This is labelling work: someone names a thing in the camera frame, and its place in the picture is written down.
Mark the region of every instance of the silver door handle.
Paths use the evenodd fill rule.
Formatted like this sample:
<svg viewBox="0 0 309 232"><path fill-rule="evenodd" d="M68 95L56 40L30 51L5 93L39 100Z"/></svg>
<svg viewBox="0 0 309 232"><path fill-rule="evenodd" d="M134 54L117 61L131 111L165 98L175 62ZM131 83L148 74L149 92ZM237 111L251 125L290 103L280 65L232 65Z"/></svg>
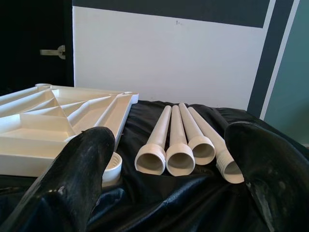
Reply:
<svg viewBox="0 0 309 232"><path fill-rule="evenodd" d="M59 56L61 59L66 59L66 47L65 45L61 45L57 50L49 50L49 49L41 49L41 56Z"/></svg>

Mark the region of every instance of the white wall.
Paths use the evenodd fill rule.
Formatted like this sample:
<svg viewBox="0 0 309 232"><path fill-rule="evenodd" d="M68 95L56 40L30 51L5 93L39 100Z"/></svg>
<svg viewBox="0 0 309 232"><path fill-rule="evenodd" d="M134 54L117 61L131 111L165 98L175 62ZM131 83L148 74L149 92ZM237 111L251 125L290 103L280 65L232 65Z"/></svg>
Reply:
<svg viewBox="0 0 309 232"><path fill-rule="evenodd" d="M75 86L247 109L264 27L73 7Z"/></svg>

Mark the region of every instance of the black plastic sheet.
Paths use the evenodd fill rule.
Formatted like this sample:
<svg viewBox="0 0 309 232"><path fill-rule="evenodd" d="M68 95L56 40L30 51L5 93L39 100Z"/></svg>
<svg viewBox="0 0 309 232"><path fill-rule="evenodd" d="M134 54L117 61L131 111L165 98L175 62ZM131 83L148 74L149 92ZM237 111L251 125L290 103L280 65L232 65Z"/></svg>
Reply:
<svg viewBox="0 0 309 232"><path fill-rule="evenodd" d="M123 159L122 180L119 184L102 190L100 201L89 218L88 231L267 232L269 228L271 231L284 231L284 227L290 228L288 226L295 225L298 220L307 219L309 221L308 210L306 211L304 207L298 214L299 217L289 218L278 214L278 217L275 215L275 220L269 220L261 207L261 201L255 194L258 191L253 188L254 181L251 181L256 175L265 176L265 181L267 181L268 176L264 173L268 172L268 168L263 168L263 162L258 163L258 166L255 162L248 162L251 166L242 163L242 157L250 159L250 156L253 156L253 159L257 161L260 157L263 160L263 156L258 156L257 153L251 154L253 147L250 147L250 143L248 141L244 143L244 137L239 136L238 139L233 133L235 128L229 125L240 121L249 122L250 125L254 124L254 126L258 125L263 128L266 134L273 133L284 139L285 144L293 147L285 156L293 155L294 159L302 159L304 172L306 168L309 170L308 150L242 110L191 105L222 137L225 130L227 131L225 140L230 152L240 164L239 167L243 171L245 180L249 180L247 184L251 183L252 188L248 188L246 183L234 185L226 182L216 169L215 160L205 166L196 165L195 170L189 176L173 177L167 171L161 176L137 172L134 168L135 155L147 142L156 121L167 104L172 105L149 101L139 101L132 105L117 149ZM268 139L271 144L273 138L268 137ZM276 153L278 150L273 150L271 146L267 149L269 149L270 159L280 158L280 155ZM285 159L281 159L280 162L285 167L290 166ZM289 173L292 171L297 172L297 168L287 169L285 175L290 174L302 178L301 183L309 182L306 175L302 177L299 174ZM0 224L13 211L34 180L34 178L26 177L0 176ZM274 192L271 195L265 195L265 201L267 203L269 201L280 202L279 197L276 196L276 189L272 189L272 185L269 187ZM286 189L296 188L294 189L296 196L304 197L305 193L309 194L306 192L308 189L302 185L286 185L285 187ZM301 201L307 203L304 198L295 200L298 205ZM277 206L277 208L272 208L271 212L276 212L276 209L282 210L281 204ZM297 209L292 205L288 208L290 211Z"/></svg>

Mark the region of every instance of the tube opening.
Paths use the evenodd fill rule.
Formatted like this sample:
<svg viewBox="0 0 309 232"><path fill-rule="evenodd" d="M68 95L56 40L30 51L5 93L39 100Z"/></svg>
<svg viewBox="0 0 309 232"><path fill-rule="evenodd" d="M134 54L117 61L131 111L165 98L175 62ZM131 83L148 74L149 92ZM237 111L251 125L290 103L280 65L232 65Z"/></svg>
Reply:
<svg viewBox="0 0 309 232"><path fill-rule="evenodd" d="M239 169L235 161L232 161L227 165L224 171L224 176L228 182L233 183L233 184L238 184L238 183L243 182L243 176L242 176L241 170Z"/></svg>
<svg viewBox="0 0 309 232"><path fill-rule="evenodd" d="M136 168L142 173L155 175L161 175L164 171L162 160L158 156L150 153L145 153L137 159Z"/></svg>
<svg viewBox="0 0 309 232"><path fill-rule="evenodd" d="M214 159L214 149L210 144L199 144L192 152L197 164L208 164Z"/></svg>
<svg viewBox="0 0 309 232"><path fill-rule="evenodd" d="M176 153L167 162L167 168L173 176L189 175L194 166L192 158L185 153Z"/></svg>

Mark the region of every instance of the door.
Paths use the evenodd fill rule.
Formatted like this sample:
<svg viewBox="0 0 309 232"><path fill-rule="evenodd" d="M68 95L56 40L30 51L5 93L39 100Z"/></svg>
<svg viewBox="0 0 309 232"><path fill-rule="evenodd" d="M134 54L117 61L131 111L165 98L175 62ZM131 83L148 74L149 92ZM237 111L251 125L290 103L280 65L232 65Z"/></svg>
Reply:
<svg viewBox="0 0 309 232"><path fill-rule="evenodd" d="M1 3L2 84L7 94L49 83L73 86L71 2L18 0ZM46 49L65 45L65 59L46 56Z"/></svg>

